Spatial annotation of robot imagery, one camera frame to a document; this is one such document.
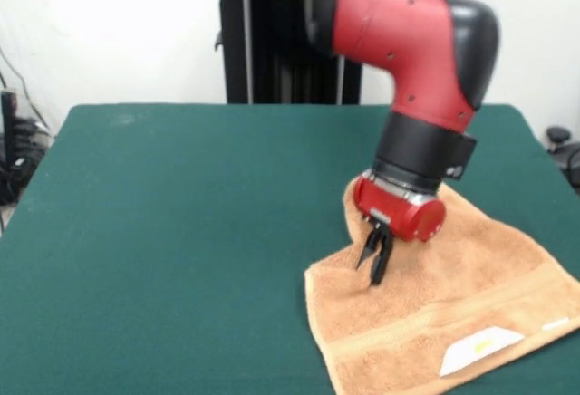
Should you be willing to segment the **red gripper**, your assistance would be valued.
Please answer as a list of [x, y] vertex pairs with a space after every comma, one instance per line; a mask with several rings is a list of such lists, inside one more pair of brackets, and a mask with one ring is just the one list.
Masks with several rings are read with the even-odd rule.
[[[377, 250], [370, 272], [370, 285], [379, 285], [392, 255], [393, 235], [404, 240], [429, 241], [440, 230], [446, 208], [437, 195], [423, 194], [400, 187], [365, 171], [356, 180], [354, 204], [364, 217], [374, 221], [356, 264], [362, 264]], [[382, 226], [390, 230], [382, 235]]]

